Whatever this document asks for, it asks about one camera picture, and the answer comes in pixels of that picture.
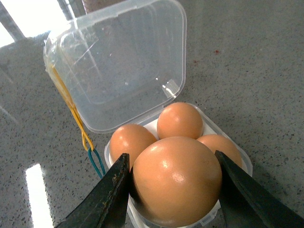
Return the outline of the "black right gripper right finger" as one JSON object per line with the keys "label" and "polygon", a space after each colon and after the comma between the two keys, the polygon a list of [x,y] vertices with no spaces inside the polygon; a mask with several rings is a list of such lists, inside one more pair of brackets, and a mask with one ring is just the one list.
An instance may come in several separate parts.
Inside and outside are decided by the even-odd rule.
{"label": "black right gripper right finger", "polygon": [[304,219],[278,201],[223,152],[219,196],[227,228],[302,228]]}

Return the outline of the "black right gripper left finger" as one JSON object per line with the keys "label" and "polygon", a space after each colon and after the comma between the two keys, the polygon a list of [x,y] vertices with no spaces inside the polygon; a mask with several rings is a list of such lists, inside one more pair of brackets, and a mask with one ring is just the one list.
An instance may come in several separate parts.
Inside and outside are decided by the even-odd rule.
{"label": "black right gripper left finger", "polygon": [[123,228],[129,199],[130,155],[123,153],[58,228]]}

